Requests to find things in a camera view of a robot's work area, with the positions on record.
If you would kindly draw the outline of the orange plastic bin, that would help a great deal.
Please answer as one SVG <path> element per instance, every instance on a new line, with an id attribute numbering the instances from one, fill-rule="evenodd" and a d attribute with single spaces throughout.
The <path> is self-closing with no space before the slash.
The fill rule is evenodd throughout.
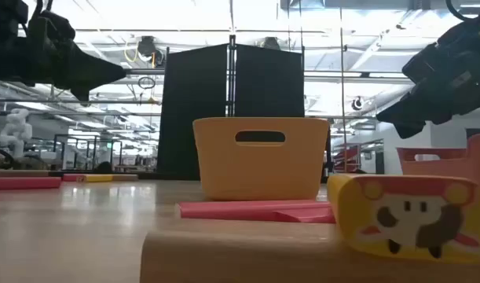
<path id="1" fill-rule="evenodd" d="M 404 175 L 468 178 L 480 186 L 480 134 L 465 149 L 397 148 Z"/>

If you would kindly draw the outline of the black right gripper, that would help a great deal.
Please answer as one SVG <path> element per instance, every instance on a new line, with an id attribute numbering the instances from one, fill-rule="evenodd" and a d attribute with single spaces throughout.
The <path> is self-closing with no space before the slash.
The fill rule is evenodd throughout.
<path id="1" fill-rule="evenodd" d="M 449 29 L 414 55 L 402 72 L 416 87 L 376 115 L 381 122 L 394 123 L 400 138 L 419 134 L 425 121 L 445 123 L 452 113 L 480 108 L 480 29 Z"/>

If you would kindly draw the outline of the yellow block with cartoon face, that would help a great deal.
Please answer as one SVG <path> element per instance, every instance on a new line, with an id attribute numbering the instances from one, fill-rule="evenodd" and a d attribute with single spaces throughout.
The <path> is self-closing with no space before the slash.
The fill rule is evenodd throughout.
<path id="1" fill-rule="evenodd" d="M 333 175 L 327 197 L 344 241 L 383 257 L 480 264 L 480 185 L 430 175 Z"/>

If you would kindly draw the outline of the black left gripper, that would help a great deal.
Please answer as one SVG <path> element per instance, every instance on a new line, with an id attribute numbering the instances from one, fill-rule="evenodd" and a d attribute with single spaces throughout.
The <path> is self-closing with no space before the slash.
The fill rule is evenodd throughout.
<path id="1" fill-rule="evenodd" d="M 50 83 L 67 89 L 66 76 L 75 30 L 70 22 L 49 10 L 34 11 L 28 23 L 27 41 L 30 46 L 32 74 L 40 83 Z M 79 101 L 88 101 L 90 92 L 104 84 L 126 77 L 124 69 L 102 58 L 89 55 L 73 43 L 72 89 Z"/>

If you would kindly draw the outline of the red background rack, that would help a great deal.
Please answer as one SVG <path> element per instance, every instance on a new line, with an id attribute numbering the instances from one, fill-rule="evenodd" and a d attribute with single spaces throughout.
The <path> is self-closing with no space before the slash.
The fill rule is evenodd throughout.
<path id="1" fill-rule="evenodd" d="M 360 168 L 360 148 L 358 145 L 337 149 L 332 153 L 335 173 L 352 173 Z"/>

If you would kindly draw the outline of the black folding partition screen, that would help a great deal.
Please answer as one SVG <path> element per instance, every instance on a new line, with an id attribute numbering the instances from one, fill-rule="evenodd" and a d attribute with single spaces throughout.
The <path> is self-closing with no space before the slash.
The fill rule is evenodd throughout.
<path id="1" fill-rule="evenodd" d="M 192 124 L 224 117 L 303 117 L 302 54 L 221 44 L 172 53 L 166 65 L 156 174 L 200 177 Z"/>

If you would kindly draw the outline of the yellow plastic bin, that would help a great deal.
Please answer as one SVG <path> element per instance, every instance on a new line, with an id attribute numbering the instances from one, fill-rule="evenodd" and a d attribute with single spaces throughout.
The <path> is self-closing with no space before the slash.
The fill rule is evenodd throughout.
<path id="1" fill-rule="evenodd" d="M 200 181 L 212 200 L 313 200 L 329 124 L 302 117 L 214 117 L 193 123 Z"/>

